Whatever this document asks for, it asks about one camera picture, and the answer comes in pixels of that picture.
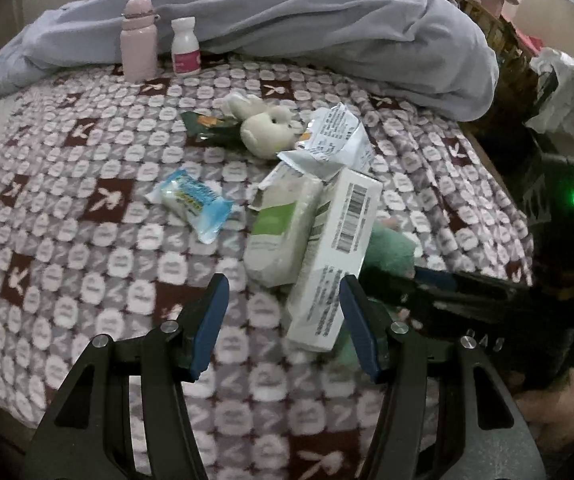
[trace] white box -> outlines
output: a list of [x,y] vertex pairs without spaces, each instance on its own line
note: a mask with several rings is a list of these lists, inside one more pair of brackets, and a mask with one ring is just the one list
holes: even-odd
[[333,348],[343,324],[339,283],[360,273],[381,192],[380,182],[348,168],[326,184],[287,298],[287,339],[314,351]]

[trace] green label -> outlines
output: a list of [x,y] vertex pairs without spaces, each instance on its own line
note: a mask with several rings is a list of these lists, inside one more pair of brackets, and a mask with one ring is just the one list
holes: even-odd
[[296,203],[275,205],[262,209],[251,230],[253,235],[282,235],[289,227]]

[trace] pink label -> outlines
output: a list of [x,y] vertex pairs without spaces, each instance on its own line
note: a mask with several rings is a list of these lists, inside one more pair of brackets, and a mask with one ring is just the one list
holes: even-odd
[[186,74],[194,70],[200,70],[201,53],[199,50],[189,52],[188,54],[173,54],[174,72],[177,74]]

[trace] white bottle cap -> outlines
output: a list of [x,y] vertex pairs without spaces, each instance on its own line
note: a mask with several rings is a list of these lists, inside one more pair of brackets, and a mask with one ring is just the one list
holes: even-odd
[[174,32],[185,32],[187,30],[192,30],[195,24],[196,18],[193,16],[171,20],[171,28],[174,29]]

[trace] barcode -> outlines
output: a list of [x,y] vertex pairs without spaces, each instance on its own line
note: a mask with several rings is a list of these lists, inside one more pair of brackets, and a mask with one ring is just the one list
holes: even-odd
[[352,251],[353,239],[358,225],[360,225],[366,194],[366,187],[353,185],[352,196],[349,199],[349,206],[347,206],[347,212],[345,213],[343,226],[340,229],[340,236],[336,245],[336,249],[345,254],[349,254]]

